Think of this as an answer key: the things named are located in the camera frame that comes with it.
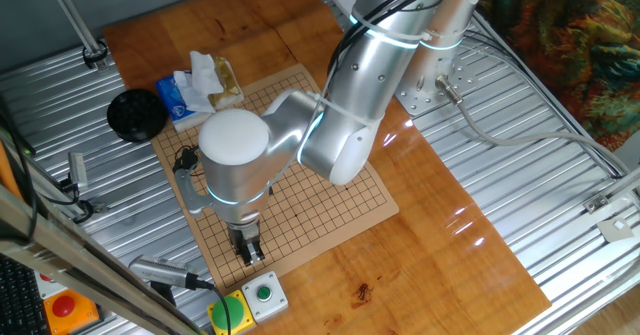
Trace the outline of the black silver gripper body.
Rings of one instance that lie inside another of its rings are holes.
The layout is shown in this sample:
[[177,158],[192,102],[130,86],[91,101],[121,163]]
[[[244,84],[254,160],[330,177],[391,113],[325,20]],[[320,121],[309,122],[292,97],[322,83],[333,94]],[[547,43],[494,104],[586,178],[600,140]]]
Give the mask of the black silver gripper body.
[[228,223],[228,235],[233,246],[260,242],[260,218],[246,223]]

